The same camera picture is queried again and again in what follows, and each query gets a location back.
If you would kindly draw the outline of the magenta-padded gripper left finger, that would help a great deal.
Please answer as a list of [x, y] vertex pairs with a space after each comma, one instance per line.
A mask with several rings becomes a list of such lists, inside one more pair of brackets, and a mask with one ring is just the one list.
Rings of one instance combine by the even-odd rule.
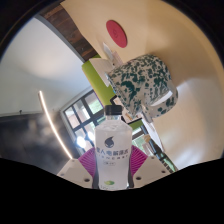
[[91, 148], [78, 159], [70, 159], [58, 176], [84, 188], [98, 188], [95, 149]]

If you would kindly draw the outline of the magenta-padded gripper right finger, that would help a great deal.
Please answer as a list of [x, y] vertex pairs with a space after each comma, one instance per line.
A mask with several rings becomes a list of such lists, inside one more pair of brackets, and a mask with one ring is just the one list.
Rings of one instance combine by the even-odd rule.
[[130, 173], [135, 188], [143, 187], [170, 174], [156, 156], [147, 156], [136, 146], [132, 147]]

